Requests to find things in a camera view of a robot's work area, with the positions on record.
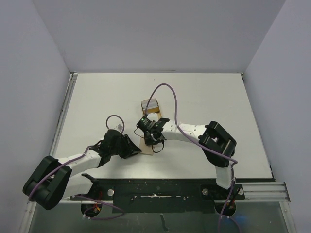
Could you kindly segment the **stack of credit cards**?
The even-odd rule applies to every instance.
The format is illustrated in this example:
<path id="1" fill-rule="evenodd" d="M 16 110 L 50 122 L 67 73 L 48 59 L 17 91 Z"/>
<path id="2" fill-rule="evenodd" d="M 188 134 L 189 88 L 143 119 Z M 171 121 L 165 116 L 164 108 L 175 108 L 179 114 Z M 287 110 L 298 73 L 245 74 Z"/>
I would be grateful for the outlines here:
<path id="1" fill-rule="evenodd" d="M 157 108 L 158 107 L 158 102 L 156 99 L 151 99 L 150 101 L 149 100 L 143 100 L 141 102 L 141 107 L 143 110 L 145 110 L 146 106 L 148 105 L 148 109 L 153 109 L 153 108 Z"/>

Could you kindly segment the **beige leather card holder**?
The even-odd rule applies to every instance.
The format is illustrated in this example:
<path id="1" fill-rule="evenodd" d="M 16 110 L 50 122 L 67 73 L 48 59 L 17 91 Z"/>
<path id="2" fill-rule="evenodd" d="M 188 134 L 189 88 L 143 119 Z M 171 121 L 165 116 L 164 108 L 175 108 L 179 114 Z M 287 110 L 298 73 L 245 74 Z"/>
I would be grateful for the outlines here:
<path id="1" fill-rule="evenodd" d="M 141 154 L 144 154 L 144 155 L 154 154 L 152 146 L 145 145 L 145 141 L 143 138 L 140 139 L 139 148 L 141 150 Z"/>

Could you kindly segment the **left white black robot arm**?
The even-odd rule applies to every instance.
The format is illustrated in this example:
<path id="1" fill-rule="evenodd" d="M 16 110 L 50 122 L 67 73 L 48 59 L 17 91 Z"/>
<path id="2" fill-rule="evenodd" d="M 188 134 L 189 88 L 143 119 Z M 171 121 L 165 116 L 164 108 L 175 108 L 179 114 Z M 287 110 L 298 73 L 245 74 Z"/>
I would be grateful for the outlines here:
<path id="1" fill-rule="evenodd" d="M 82 173 L 108 163 L 112 156 L 122 159 L 141 153 L 128 135 L 110 129 L 103 139 L 87 146 L 81 154 L 56 159 L 46 156 L 25 183 L 22 192 L 44 209 L 54 208 L 61 199 L 83 194 L 92 200 L 98 196 L 99 187 L 94 178 Z"/>

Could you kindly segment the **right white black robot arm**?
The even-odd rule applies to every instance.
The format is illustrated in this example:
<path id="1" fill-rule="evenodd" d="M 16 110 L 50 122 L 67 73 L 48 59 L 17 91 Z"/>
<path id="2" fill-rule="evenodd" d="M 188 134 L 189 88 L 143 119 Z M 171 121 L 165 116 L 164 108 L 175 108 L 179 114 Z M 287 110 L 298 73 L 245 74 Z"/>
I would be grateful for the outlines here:
<path id="1" fill-rule="evenodd" d="M 137 123 L 143 132 L 147 146 L 164 144 L 167 140 L 191 142 L 200 147 L 207 160 L 215 166 L 216 192 L 226 199 L 234 192 L 233 165 L 237 162 L 232 158 L 235 153 L 236 140 L 216 121 L 207 125 L 190 125 L 175 123 L 167 118 L 158 121 L 143 116 Z"/>

